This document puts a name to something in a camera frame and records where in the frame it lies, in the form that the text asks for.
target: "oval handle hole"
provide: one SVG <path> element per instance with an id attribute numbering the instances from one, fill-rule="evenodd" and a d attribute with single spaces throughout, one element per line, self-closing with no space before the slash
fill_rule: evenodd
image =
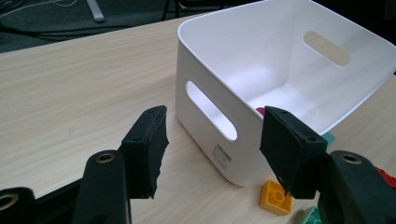
<path id="1" fill-rule="evenodd" d="M 236 140 L 237 133 L 233 124 L 227 117 L 213 104 L 209 98 L 191 81 L 186 85 L 187 94 L 206 117 L 215 125 L 224 137 L 231 141 Z"/>
<path id="2" fill-rule="evenodd" d="M 305 33 L 304 42 L 318 54 L 337 65 L 345 66 L 350 62 L 349 52 L 314 31 Z"/>

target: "light wood tabletop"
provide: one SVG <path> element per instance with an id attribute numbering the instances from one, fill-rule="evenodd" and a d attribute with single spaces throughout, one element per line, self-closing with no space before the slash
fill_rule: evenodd
<path id="1" fill-rule="evenodd" d="M 262 186 L 226 180 L 175 116 L 178 19 L 0 54 L 0 189 L 43 196 L 82 177 L 95 152 L 117 149 L 141 113 L 166 105 L 167 147 L 154 200 L 134 223 L 293 223 L 259 207 Z M 396 77 L 333 128 L 349 150 L 396 175 Z"/>

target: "label on bin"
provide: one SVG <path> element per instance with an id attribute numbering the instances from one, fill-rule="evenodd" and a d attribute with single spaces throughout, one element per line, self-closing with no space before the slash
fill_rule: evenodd
<path id="1" fill-rule="evenodd" d="M 230 163 L 233 160 L 219 144 L 215 145 L 212 154 L 215 157 L 215 161 L 223 169 L 227 169 L 228 163 Z"/>

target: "yellow building block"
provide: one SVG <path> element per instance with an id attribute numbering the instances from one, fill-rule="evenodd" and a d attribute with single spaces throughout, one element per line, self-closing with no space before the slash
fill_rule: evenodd
<path id="1" fill-rule="evenodd" d="M 268 180 L 262 186 L 262 196 L 260 199 L 261 208 L 285 216 L 291 213 L 291 202 L 291 196 L 285 195 L 285 190 L 283 190 L 279 183 Z"/>

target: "white box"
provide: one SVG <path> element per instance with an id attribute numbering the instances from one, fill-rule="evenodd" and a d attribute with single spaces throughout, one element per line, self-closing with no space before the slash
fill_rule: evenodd
<path id="1" fill-rule="evenodd" d="M 289 110 L 324 134 L 396 70 L 396 48 L 309 0 L 268 0 L 178 30 L 177 117 L 236 185 L 272 171 L 257 107 Z"/>

